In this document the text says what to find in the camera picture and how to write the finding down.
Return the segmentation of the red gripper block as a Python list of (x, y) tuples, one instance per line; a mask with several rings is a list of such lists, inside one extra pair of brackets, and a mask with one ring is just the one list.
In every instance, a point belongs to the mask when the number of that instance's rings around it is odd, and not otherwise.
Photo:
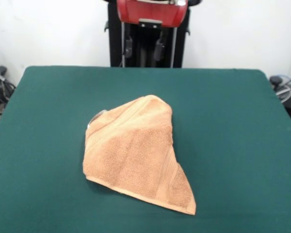
[(161, 60), (169, 33), (166, 27), (178, 27), (187, 12), (186, 0), (118, 0), (116, 5), (119, 18), (125, 23), (125, 58), (132, 56), (130, 24), (150, 22), (165, 27), (154, 49), (154, 60)]

